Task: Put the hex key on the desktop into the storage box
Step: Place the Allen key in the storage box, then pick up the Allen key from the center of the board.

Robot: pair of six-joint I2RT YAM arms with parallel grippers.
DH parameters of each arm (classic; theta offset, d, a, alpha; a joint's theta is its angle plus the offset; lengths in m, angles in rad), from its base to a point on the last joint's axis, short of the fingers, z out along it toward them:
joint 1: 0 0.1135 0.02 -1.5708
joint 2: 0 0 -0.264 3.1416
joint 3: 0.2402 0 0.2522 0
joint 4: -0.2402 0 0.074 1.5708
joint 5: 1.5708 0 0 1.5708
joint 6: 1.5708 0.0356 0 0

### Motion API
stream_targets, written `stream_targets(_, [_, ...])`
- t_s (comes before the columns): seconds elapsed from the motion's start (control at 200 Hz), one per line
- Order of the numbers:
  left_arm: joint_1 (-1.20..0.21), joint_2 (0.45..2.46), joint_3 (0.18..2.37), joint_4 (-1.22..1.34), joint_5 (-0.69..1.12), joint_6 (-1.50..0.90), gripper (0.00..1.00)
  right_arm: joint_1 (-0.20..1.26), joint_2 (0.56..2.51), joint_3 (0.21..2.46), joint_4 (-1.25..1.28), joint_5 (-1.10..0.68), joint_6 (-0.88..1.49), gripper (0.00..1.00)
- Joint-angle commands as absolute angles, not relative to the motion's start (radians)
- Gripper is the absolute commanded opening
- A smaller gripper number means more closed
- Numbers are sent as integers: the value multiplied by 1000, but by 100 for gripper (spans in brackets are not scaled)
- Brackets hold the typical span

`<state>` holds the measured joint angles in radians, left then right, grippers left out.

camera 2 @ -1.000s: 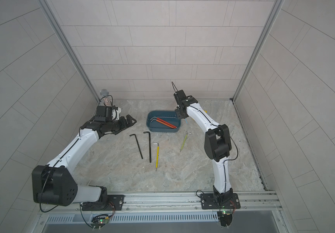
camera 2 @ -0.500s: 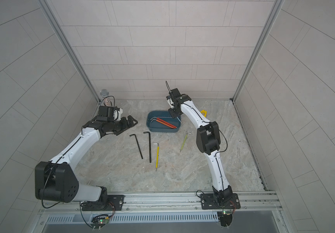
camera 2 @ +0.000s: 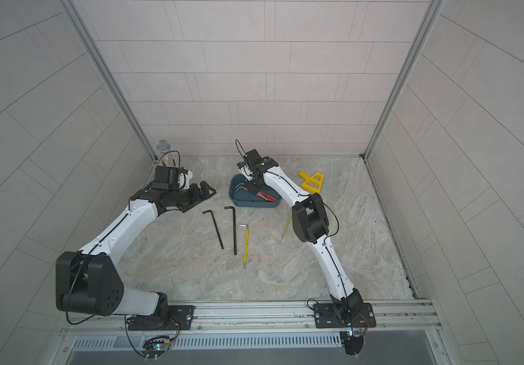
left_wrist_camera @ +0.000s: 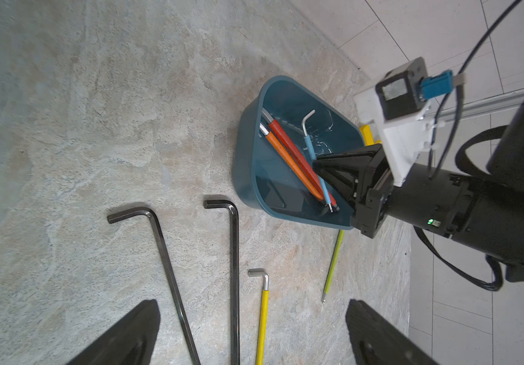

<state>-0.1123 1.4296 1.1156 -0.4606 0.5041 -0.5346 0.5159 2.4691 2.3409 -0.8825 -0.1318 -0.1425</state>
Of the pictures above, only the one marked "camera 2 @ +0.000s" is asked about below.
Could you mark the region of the green handled hex key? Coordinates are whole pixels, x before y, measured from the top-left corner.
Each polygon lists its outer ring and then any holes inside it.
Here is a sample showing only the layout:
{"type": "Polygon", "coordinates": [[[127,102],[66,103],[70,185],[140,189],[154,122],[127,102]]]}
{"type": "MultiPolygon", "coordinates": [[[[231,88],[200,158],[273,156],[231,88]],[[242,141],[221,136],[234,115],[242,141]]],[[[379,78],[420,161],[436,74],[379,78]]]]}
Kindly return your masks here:
{"type": "Polygon", "coordinates": [[[286,233],[288,232],[288,229],[289,229],[289,226],[291,224],[291,221],[292,221],[292,212],[289,214],[289,217],[288,217],[288,219],[286,221],[285,227],[283,228],[283,232],[282,232],[281,238],[286,236],[286,233]]]}

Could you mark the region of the yellow handled hex key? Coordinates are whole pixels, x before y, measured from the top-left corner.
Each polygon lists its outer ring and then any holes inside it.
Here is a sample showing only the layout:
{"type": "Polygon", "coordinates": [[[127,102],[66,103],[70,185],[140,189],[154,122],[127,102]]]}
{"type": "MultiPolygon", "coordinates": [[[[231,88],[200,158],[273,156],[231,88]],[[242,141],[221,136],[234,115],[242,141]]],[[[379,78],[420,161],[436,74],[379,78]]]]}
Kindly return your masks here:
{"type": "Polygon", "coordinates": [[[248,262],[248,247],[249,247],[249,226],[248,224],[240,223],[239,225],[241,228],[245,228],[245,251],[243,256],[243,269],[246,268],[247,262],[248,262]]]}

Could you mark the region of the red handled hex key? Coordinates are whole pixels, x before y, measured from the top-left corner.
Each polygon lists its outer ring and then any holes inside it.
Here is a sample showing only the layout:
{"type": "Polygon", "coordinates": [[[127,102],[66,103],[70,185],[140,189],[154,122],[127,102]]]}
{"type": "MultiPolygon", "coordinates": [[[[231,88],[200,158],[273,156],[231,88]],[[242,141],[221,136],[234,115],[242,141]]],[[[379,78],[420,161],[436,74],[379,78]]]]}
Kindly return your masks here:
{"type": "MultiPolygon", "coordinates": [[[[240,190],[244,190],[252,195],[254,195],[253,192],[251,192],[248,188],[245,187],[245,184],[243,183],[240,183],[236,186],[235,188],[235,191],[240,191],[240,190]]],[[[273,196],[269,195],[269,194],[266,194],[264,192],[258,192],[258,193],[255,193],[255,195],[263,200],[265,200],[266,202],[276,202],[277,201],[277,198],[274,198],[273,196]]]]}

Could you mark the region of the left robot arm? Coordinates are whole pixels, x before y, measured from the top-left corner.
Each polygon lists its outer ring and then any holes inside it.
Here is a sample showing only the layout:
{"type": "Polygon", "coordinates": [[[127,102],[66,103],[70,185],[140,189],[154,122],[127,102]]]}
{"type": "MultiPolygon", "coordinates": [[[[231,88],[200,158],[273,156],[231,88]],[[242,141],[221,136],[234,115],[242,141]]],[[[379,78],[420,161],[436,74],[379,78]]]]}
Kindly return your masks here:
{"type": "Polygon", "coordinates": [[[216,194],[207,182],[168,189],[158,182],[140,189],[125,210],[76,252],[66,251],[55,263],[58,310],[94,316],[128,316],[129,328],[146,331],[178,325],[165,293],[126,287],[117,264],[137,236],[167,211],[185,213],[216,194]]]}

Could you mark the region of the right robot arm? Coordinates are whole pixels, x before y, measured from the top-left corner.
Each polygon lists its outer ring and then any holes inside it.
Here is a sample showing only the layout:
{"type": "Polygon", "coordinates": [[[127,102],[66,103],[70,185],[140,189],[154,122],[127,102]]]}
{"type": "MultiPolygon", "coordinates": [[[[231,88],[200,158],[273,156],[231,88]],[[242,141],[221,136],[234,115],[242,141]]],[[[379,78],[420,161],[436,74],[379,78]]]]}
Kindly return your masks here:
{"type": "Polygon", "coordinates": [[[327,209],[321,195],[295,185],[274,159],[262,157],[256,150],[245,153],[242,159],[238,168],[248,189],[259,193],[270,187],[291,207],[295,235],[312,249],[327,279],[334,315],[346,326],[352,325],[364,301],[333,248],[327,209]]]}

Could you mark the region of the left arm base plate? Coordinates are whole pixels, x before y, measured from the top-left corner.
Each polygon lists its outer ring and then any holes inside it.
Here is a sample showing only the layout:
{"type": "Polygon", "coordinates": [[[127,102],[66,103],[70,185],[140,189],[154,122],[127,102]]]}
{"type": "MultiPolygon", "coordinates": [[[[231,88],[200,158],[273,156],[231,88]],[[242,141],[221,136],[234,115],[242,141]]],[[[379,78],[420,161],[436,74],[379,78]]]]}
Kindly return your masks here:
{"type": "Polygon", "coordinates": [[[166,314],[159,310],[152,316],[134,315],[126,319],[129,331],[181,331],[189,330],[195,314],[195,306],[169,306],[166,314]]]}

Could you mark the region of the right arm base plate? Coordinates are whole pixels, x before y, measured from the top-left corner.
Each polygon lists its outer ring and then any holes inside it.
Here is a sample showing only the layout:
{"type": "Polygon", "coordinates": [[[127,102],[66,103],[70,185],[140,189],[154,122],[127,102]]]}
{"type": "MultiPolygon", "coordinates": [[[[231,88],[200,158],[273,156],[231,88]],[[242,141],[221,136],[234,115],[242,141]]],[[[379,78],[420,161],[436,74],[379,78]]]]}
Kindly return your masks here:
{"type": "Polygon", "coordinates": [[[333,303],[312,306],[315,325],[318,329],[371,329],[377,326],[374,310],[370,303],[364,303],[356,312],[346,312],[333,303]]]}

